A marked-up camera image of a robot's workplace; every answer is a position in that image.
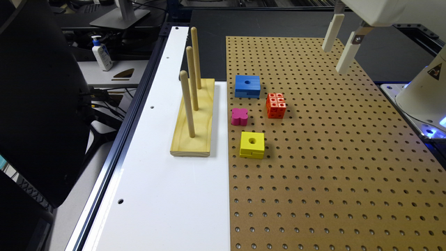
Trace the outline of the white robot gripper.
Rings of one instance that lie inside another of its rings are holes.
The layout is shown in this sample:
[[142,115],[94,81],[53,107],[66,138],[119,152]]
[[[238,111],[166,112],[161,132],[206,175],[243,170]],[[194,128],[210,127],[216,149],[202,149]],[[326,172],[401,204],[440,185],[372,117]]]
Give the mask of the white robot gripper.
[[334,5],[334,15],[322,44],[324,52],[330,52],[334,45],[345,17],[345,4],[370,26],[361,26],[351,33],[336,66],[339,74],[348,72],[361,42],[373,26],[391,26],[396,23],[407,6],[408,0],[343,0],[343,2]]

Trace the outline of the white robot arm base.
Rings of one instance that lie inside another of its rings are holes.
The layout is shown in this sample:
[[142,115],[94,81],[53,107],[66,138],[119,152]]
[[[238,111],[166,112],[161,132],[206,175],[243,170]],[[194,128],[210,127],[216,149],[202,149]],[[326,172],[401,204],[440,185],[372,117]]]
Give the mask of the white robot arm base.
[[445,129],[445,47],[402,89],[395,101],[414,119]]

